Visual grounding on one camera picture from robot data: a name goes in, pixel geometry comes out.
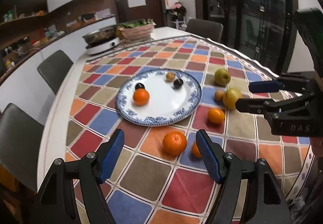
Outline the person right hand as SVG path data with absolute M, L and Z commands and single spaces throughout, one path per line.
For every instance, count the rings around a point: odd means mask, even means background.
M 314 155 L 323 157 L 323 137 L 311 137 L 310 144 Z

